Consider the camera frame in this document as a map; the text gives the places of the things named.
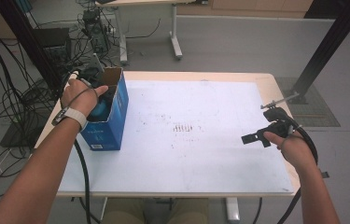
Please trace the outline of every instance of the white table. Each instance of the white table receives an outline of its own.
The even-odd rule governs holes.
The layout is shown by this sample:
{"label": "white table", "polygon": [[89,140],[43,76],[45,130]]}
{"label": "white table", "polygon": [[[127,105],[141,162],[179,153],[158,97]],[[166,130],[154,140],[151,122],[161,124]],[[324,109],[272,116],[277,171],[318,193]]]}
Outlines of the white table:
{"label": "white table", "polygon": [[[255,84],[257,86],[257,91],[250,92],[250,94],[259,94],[260,99],[262,100],[262,103],[264,105],[270,103],[272,100],[279,100],[282,99],[282,93],[278,89],[278,86],[273,78],[272,75],[270,74],[246,74],[246,73],[190,73],[190,72],[130,72],[130,71],[125,71],[124,72],[125,80],[128,81],[135,81],[135,80],[144,80],[146,82],[151,81],[154,85],[157,84],[157,80],[160,81],[194,81],[198,83],[208,83],[208,81],[217,81],[217,82],[230,82],[230,83],[243,83],[247,82],[249,84]],[[132,84],[130,87],[135,88],[137,87],[136,85]],[[129,117],[127,117],[128,123],[126,123],[126,128],[131,125],[130,122],[135,122],[137,119],[134,117],[134,108],[132,108],[132,100],[135,100],[133,95],[134,92],[132,93],[133,90],[130,90],[130,107],[128,111]],[[242,105],[245,109],[250,108],[252,111],[255,110],[255,106],[259,107],[260,102],[249,102],[251,105]],[[280,105],[282,108],[286,110],[286,112],[289,113],[288,107],[286,104],[281,104]],[[57,104],[56,107],[54,108],[54,111],[51,114],[51,119],[53,119],[53,116],[57,113],[59,110],[59,105]],[[262,111],[257,110],[256,116],[253,116],[254,118],[259,119],[256,121],[258,124],[257,126],[254,125],[253,127],[246,128],[247,133],[252,133],[255,132],[257,129],[264,128],[266,125],[263,124],[264,117],[262,115]],[[166,120],[168,122],[168,118],[163,118],[163,117],[157,117],[156,121],[163,121]],[[48,123],[41,134],[38,142],[38,144],[44,139],[44,136],[50,132],[50,130],[53,127]],[[182,146],[192,146],[195,147],[195,143],[191,142],[192,138],[187,138],[187,130],[190,129],[189,125],[186,125],[185,123],[178,123],[177,127],[174,126],[174,129],[178,130],[183,130],[186,131],[186,133],[179,132],[180,135],[183,135],[183,140],[184,142],[175,142],[175,146],[173,144],[170,146],[169,145],[169,150],[171,147],[182,147]],[[234,136],[239,136],[240,137],[243,134],[247,133],[233,133],[233,134],[226,134],[222,135],[223,138],[221,141],[229,141],[231,138],[231,135]],[[127,141],[126,134],[124,134],[123,141]],[[190,155],[192,157],[198,156],[198,153],[201,152],[200,149],[196,149],[197,151],[191,152],[190,154],[187,153],[187,151],[183,151],[183,154],[175,154],[173,151],[170,153],[162,153],[157,151],[157,153],[153,154],[148,154],[149,152],[146,151],[146,153],[143,153],[142,151],[129,151],[130,143],[123,142],[124,148],[120,151],[116,152],[91,152],[87,149],[87,146],[85,142],[83,142],[82,137],[78,137],[78,140],[83,147],[84,151],[84,156],[86,158],[87,165],[90,170],[90,182],[91,182],[91,195],[93,196],[104,196],[104,197],[223,197],[227,198],[227,208],[229,210],[234,211],[235,213],[238,213],[237,209],[237,202],[236,198],[233,197],[242,197],[242,196],[291,196],[293,195],[293,192],[286,191],[286,190],[270,190],[270,189],[256,189],[253,190],[255,186],[252,186],[252,188],[243,188],[240,187],[239,189],[237,188],[227,188],[226,186],[230,185],[233,183],[234,185],[238,185],[239,187],[239,182],[236,182],[236,179],[239,180],[239,177],[237,176],[232,176],[232,175],[226,175],[225,173],[217,174],[215,172],[216,169],[213,170],[204,170],[207,173],[212,173],[212,176],[215,177],[216,182],[207,182],[207,181],[212,181],[212,179],[206,179],[203,182],[201,182],[201,185],[199,187],[193,182],[193,177],[195,175],[202,175],[204,177],[207,177],[209,175],[203,175],[202,169],[197,168],[197,169],[192,169],[192,165],[201,165],[198,160],[195,162],[190,161],[190,159],[187,159],[187,156]],[[149,144],[151,146],[151,150],[154,150],[154,143]],[[237,145],[239,149],[241,147],[245,148],[245,146],[242,146],[242,143]],[[272,152],[272,148],[263,148],[261,142],[257,142],[254,146],[254,153],[258,153],[259,156],[264,157],[266,155],[264,152],[267,152],[270,150]],[[239,162],[236,160],[237,157],[240,155],[225,155],[226,153],[223,152],[224,155],[221,155],[221,157],[226,157],[225,160],[226,162],[223,162],[222,158],[220,160],[215,160],[214,158],[206,158],[203,156],[206,160],[209,160],[209,162],[212,165],[215,165],[216,167],[219,167],[219,169],[225,170],[228,169],[228,166],[233,166],[233,169],[237,169],[237,167],[242,167],[238,166]],[[173,157],[174,155],[177,156],[175,160],[165,160],[162,158],[165,158],[166,156],[171,156]],[[215,152],[210,152],[211,156],[217,157],[220,156],[220,153]],[[140,160],[150,160],[151,164],[144,162],[139,162]],[[282,162],[286,166],[286,172],[285,174],[280,173],[280,172],[275,172],[277,175],[281,174],[283,178],[286,178],[287,175],[289,175],[289,179],[291,181],[291,185],[293,187],[293,190],[297,190],[300,187],[300,182],[297,176],[297,173],[295,172],[294,168],[286,162],[283,158],[281,158]],[[176,167],[176,169],[182,169],[182,166],[176,166],[176,161],[182,162],[182,164],[186,165],[188,169],[182,169],[181,172],[177,172],[177,176],[173,175],[173,172],[170,172],[171,174],[168,175],[173,175],[174,181],[171,179],[168,179],[167,176],[164,176],[162,178],[162,172],[160,169],[160,166],[162,165],[165,167],[165,163],[160,163],[160,161],[166,161],[170,162],[171,164]],[[263,165],[262,164],[263,160],[260,161],[254,161],[251,164],[254,165]],[[102,166],[103,163],[107,162],[107,166],[104,167]],[[126,165],[123,165],[123,162],[128,162],[129,164],[129,169],[127,168]],[[82,171],[79,163],[79,159],[77,157],[76,151],[73,150],[71,158],[69,159],[69,162],[67,164],[66,172],[63,177],[63,182],[61,184],[61,187],[58,191],[58,195],[62,196],[82,196],[84,194],[84,182],[83,182],[83,176],[82,176]],[[125,181],[124,179],[127,178],[132,178],[131,181]],[[175,187],[177,189],[167,187],[167,183],[165,181],[171,182],[171,183],[180,183],[176,185]]]}
{"label": "white table", "polygon": [[172,31],[170,37],[177,59],[181,59],[183,54],[176,36],[176,4],[190,3],[195,0],[116,0],[114,2],[99,4],[98,7],[111,7],[116,16],[117,29],[119,32],[119,57],[122,64],[128,63],[126,49],[126,37],[123,33],[122,23],[125,20],[142,20],[145,18],[172,18]]}

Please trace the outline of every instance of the metal stand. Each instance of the metal stand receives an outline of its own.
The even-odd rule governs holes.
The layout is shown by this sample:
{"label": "metal stand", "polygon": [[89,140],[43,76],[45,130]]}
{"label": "metal stand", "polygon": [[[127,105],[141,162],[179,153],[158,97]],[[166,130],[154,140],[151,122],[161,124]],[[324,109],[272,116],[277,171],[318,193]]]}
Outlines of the metal stand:
{"label": "metal stand", "polygon": [[225,204],[227,207],[227,220],[230,224],[240,224],[241,217],[239,215],[238,199],[226,198]]}
{"label": "metal stand", "polygon": [[126,50],[126,38],[122,32],[121,16],[119,14],[119,8],[113,7],[114,14],[116,15],[117,29],[119,31],[119,61],[121,64],[128,63],[128,54]]}
{"label": "metal stand", "polygon": [[61,74],[55,69],[47,53],[38,43],[30,25],[23,12],[15,1],[0,1],[0,14],[11,28],[14,35],[22,44],[30,60],[34,63],[40,75],[49,85],[55,98],[59,98],[62,90]]}
{"label": "metal stand", "polygon": [[176,4],[172,4],[172,32],[169,32],[172,40],[172,45],[174,46],[175,56],[177,59],[181,59],[183,57],[183,53],[181,52],[180,45],[178,44],[177,36],[176,36],[176,15],[177,15],[177,6]]}
{"label": "metal stand", "polygon": [[328,33],[323,38],[311,60],[301,73],[300,78],[291,89],[290,94],[297,92],[300,95],[299,97],[291,100],[291,103],[296,104],[299,101],[298,99],[302,99],[349,32],[350,1],[347,2],[337,20],[335,20],[334,24],[332,24],[331,28],[329,28]]}

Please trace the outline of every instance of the table leg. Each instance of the table leg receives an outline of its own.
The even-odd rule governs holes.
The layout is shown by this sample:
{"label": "table leg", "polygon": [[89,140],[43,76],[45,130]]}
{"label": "table leg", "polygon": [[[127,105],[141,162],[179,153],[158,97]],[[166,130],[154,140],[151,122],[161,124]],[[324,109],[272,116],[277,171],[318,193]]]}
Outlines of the table leg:
{"label": "table leg", "polygon": [[172,32],[170,32],[172,45],[174,46],[175,56],[177,59],[181,59],[183,57],[183,53],[181,52],[180,45],[177,41],[176,36],[176,15],[177,15],[177,6],[176,4],[172,4]]}
{"label": "table leg", "polygon": [[121,16],[119,14],[119,8],[113,7],[114,15],[116,16],[117,30],[119,31],[119,61],[122,64],[128,63],[128,54],[126,50],[126,38],[122,32]]}
{"label": "table leg", "polygon": [[100,220],[103,220],[103,217],[105,216],[105,206],[107,205],[107,197],[103,198],[103,205],[102,205],[102,214],[100,216]]}
{"label": "table leg", "polygon": [[239,216],[239,207],[237,198],[226,198],[225,199],[226,209],[227,209],[227,219],[231,224],[241,223],[241,218]]}

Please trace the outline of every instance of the electronic equipment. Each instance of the electronic equipment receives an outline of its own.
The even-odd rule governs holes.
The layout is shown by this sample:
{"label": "electronic equipment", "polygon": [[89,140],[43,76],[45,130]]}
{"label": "electronic equipment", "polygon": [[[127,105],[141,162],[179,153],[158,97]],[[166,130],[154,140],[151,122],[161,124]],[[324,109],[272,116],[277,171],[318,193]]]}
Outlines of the electronic equipment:
{"label": "electronic equipment", "polygon": [[71,58],[72,44],[69,28],[34,29],[38,43],[54,63],[67,63]]}
{"label": "electronic equipment", "polygon": [[[104,68],[99,62],[99,58],[94,53],[90,59],[87,67],[80,71],[78,74],[78,79],[85,80],[93,88],[98,88],[103,85],[102,74]],[[116,93],[117,86],[109,86],[108,90],[99,96],[98,104],[91,111],[90,115],[87,117],[88,121],[105,121],[110,114],[110,108],[113,103],[114,94]]]}
{"label": "electronic equipment", "polygon": [[288,129],[291,126],[291,122],[285,120],[284,117],[287,115],[286,111],[281,107],[270,108],[265,111],[264,117],[268,121],[275,121],[271,123],[268,127],[258,130],[256,133],[247,134],[242,136],[242,141],[244,144],[249,144],[260,140],[264,147],[269,147],[271,145],[264,137],[265,132],[276,133],[277,135],[286,138],[288,136]]}
{"label": "electronic equipment", "polygon": [[90,38],[93,52],[103,55],[108,52],[107,28],[102,25],[99,9],[85,10],[82,15],[85,33]]}

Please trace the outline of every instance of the table surface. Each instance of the table surface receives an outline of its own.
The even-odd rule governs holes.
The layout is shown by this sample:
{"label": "table surface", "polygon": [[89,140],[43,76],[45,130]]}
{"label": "table surface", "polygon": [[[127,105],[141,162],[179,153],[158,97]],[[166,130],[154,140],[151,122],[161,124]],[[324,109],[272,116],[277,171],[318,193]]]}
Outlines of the table surface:
{"label": "table surface", "polygon": [[[246,73],[190,73],[190,72],[130,72],[130,71],[125,71],[124,72],[124,76],[126,80],[129,80],[130,82],[130,86],[133,87],[137,87],[138,82],[132,82],[131,80],[151,80],[148,83],[156,83],[156,81],[169,81],[167,83],[174,83],[176,81],[187,81],[185,83],[192,83],[192,81],[214,81],[214,82],[230,82],[230,83],[239,83],[239,82],[249,82],[253,85],[257,85],[256,90],[259,91],[259,95],[261,97],[262,102],[266,105],[268,103],[270,103],[272,100],[279,100],[282,99],[282,94],[280,92],[280,90],[277,87],[277,84],[273,78],[272,75],[269,74],[246,74]],[[281,104],[281,106],[289,113],[288,111],[288,107],[286,104]],[[58,105],[56,106],[56,108],[54,109],[54,112],[52,113],[51,116],[54,116],[54,114],[56,114],[55,110],[59,110]],[[133,115],[129,114],[130,116],[127,117],[127,120],[132,120]],[[52,129],[52,126],[50,124],[46,125],[43,133],[40,136],[40,139],[38,141],[37,144],[39,144],[41,142],[41,140],[44,138],[44,136],[46,136],[48,134],[48,132]],[[168,173],[168,171],[163,170],[162,172],[159,170],[160,165],[157,163],[159,163],[160,161],[162,162],[171,162],[173,160],[162,160],[161,158],[159,158],[159,156],[164,157],[164,155],[157,155],[157,154],[152,154],[152,155],[148,155],[148,154],[139,154],[138,157],[136,157],[135,160],[130,160],[129,162],[133,162],[133,164],[127,164],[127,165],[123,165],[122,163],[120,163],[120,160],[124,160],[124,158],[130,158],[132,155],[134,155],[133,153],[140,153],[140,151],[135,151],[130,153],[129,150],[127,152],[127,149],[130,148],[129,144],[123,142],[124,144],[124,150],[121,151],[117,151],[117,152],[107,152],[107,154],[110,154],[109,157],[106,156],[102,156],[103,154],[101,154],[100,156],[96,156],[96,153],[102,153],[102,152],[91,152],[89,151],[87,148],[87,145],[85,144],[85,142],[83,141],[82,137],[78,137],[79,143],[81,144],[84,151],[84,156],[86,157],[87,160],[87,164],[89,164],[89,170],[90,170],[90,176],[91,176],[91,194],[92,195],[97,195],[97,196],[129,196],[129,197],[140,197],[140,196],[171,196],[171,197],[195,197],[195,196],[199,196],[199,197],[239,197],[239,196],[245,196],[245,195],[258,195],[258,196],[264,196],[264,195],[291,195],[290,193],[285,193],[285,192],[277,192],[277,190],[271,190],[271,189],[266,189],[266,188],[260,188],[258,186],[248,186],[247,188],[244,188],[244,183],[235,183],[237,180],[239,180],[239,178],[236,177],[231,177],[231,176],[227,176],[227,175],[223,175],[220,174],[219,172],[217,172],[217,174],[215,174],[215,169],[213,170],[209,170],[207,172],[210,172],[209,175],[204,176],[202,174],[202,170],[198,170],[198,169],[194,169],[193,168],[193,163],[195,163],[195,161],[188,161],[187,159],[184,158],[176,158],[179,162],[182,162],[182,164],[171,164],[174,168],[176,168],[176,172],[178,170],[182,170],[182,167],[185,167],[186,170],[183,170],[181,172],[189,172],[189,170],[192,170],[191,172],[193,172],[194,174],[188,174],[188,175],[184,175],[181,174],[181,172],[177,172],[178,177],[174,177],[174,182],[170,185],[172,187],[168,188],[167,186],[165,186],[167,183],[160,183],[160,181],[151,181],[151,180],[137,180],[138,176],[143,177],[143,178],[152,178],[152,179],[159,179],[159,176],[163,176],[165,175],[166,172]],[[270,158],[271,156],[275,156],[275,153],[270,150],[269,148],[262,148],[262,145],[259,143],[259,148],[255,149],[254,152],[257,153],[257,157],[262,157],[265,158],[264,163],[268,163],[270,162]],[[192,152],[192,153],[196,153],[196,154],[192,154],[190,153],[191,156],[193,157],[197,157],[200,156],[201,159],[203,160],[208,160],[208,157],[205,157],[204,154],[202,154],[201,152],[198,152],[198,150],[195,150],[196,152]],[[79,159],[77,157],[76,152],[72,153],[73,155],[71,155],[69,162],[68,162],[68,167],[66,168],[65,171],[65,175],[63,177],[63,182],[60,186],[58,195],[71,195],[71,196],[78,196],[78,195],[82,195],[83,193],[83,177],[82,177],[82,173],[81,173],[81,169],[80,169],[80,165],[79,165]],[[148,163],[144,163],[148,160],[151,160],[154,165],[148,165]],[[212,165],[217,165],[215,163],[215,161],[220,161],[220,160],[208,160]],[[286,170],[287,173],[289,174],[290,177],[290,181],[291,181],[291,185],[293,187],[293,190],[296,190],[299,186],[299,179],[298,176],[294,170],[294,168],[288,164],[285,160],[281,159],[285,166],[286,166]],[[111,165],[107,165],[106,168],[108,168],[106,171],[104,170],[104,166],[102,166],[102,164],[104,164],[105,162],[110,162]],[[226,171],[226,166],[232,166],[234,164],[231,164],[231,162],[234,162],[234,164],[236,164],[236,167],[234,166],[234,169],[239,169],[242,168],[242,166],[239,166],[238,163],[239,162],[245,162],[245,161],[229,161],[227,164],[219,164],[219,166],[223,166],[224,168],[221,168],[221,171]],[[140,163],[143,164],[144,167],[140,167],[140,166],[135,166],[135,163]],[[145,169],[146,172],[148,172],[150,175],[152,175],[151,177],[145,177],[143,176],[143,173],[138,174],[137,172],[134,172],[135,167],[137,167],[137,170],[142,171],[143,169]],[[255,172],[253,171],[253,169],[255,169],[255,167],[250,166],[250,171],[249,172]],[[112,172],[117,172],[118,174],[110,174],[110,170]],[[132,181],[116,181],[114,179],[122,179],[123,177],[126,176],[121,176],[122,174],[120,174],[121,172],[124,173],[124,175],[127,175]],[[102,178],[100,177],[104,177],[106,178],[113,178],[111,181],[107,180],[102,182]],[[187,178],[187,180],[178,180],[178,178],[180,178],[180,176],[183,176],[183,178]],[[193,176],[198,176],[201,177],[201,179],[199,179],[199,181],[203,181],[204,178],[207,178],[207,176],[211,176],[212,178],[217,179],[217,181],[214,182],[206,182],[206,188],[205,187],[201,187],[198,185],[192,185],[190,184],[192,182],[192,178]],[[171,178],[161,178],[161,180],[164,182],[171,182]],[[237,189],[237,188],[226,188],[226,187],[222,187],[222,184],[225,184],[224,186],[229,185],[231,182],[233,182],[233,185],[236,187],[236,185],[243,185],[241,188]],[[124,184],[128,184],[129,186],[133,186],[133,187],[127,187],[124,186]],[[97,188],[97,186],[108,186],[108,188],[102,189],[102,188]]]}
{"label": "table surface", "polygon": [[124,6],[139,6],[139,5],[160,5],[160,4],[182,4],[191,3],[195,0],[116,0],[114,2],[99,4],[98,7],[124,7]]}

